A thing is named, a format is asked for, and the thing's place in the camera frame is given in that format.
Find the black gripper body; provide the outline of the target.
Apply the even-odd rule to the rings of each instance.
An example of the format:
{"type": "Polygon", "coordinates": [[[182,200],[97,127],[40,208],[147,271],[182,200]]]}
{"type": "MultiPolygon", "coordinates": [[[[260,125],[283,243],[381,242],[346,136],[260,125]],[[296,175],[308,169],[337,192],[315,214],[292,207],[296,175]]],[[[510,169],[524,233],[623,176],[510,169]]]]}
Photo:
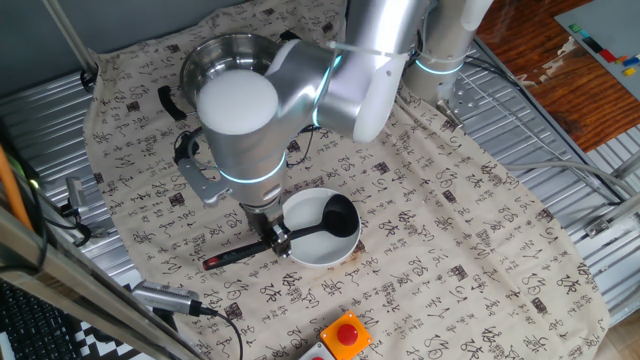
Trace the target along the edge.
{"type": "Polygon", "coordinates": [[[259,236],[268,234],[275,226],[279,226],[282,230],[285,229],[284,213],[280,197],[276,197],[274,200],[263,205],[242,203],[241,208],[245,212],[249,225],[259,236]]]}

